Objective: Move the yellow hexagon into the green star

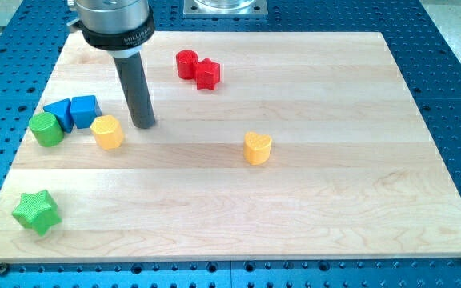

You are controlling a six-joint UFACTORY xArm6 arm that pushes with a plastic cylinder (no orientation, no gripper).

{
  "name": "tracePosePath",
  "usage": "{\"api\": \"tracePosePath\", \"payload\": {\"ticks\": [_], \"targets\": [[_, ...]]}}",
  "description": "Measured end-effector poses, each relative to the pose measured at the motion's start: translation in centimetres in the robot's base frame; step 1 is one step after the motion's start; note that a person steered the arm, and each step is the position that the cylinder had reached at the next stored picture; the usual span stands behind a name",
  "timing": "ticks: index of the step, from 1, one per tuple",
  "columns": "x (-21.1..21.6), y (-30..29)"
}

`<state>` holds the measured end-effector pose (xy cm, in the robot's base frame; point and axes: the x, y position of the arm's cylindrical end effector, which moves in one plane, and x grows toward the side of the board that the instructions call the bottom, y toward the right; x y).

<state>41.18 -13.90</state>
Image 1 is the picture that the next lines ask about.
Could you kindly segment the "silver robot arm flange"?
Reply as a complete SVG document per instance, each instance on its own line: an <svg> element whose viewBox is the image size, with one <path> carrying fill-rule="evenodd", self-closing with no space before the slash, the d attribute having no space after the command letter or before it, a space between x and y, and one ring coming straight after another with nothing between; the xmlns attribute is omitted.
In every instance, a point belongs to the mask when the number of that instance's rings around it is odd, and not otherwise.
<svg viewBox="0 0 461 288"><path fill-rule="evenodd" d="M142 50L155 32L153 10L147 0L68 0L78 14L70 23L92 47L113 58L129 58Z"/></svg>

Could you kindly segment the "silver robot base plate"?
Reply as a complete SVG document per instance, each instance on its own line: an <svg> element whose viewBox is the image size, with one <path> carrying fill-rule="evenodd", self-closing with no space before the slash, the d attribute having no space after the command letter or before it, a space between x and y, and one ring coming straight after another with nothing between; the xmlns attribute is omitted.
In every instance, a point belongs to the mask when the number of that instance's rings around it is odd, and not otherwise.
<svg viewBox="0 0 461 288"><path fill-rule="evenodd" d="M184 0L185 18L266 18L267 0Z"/></svg>

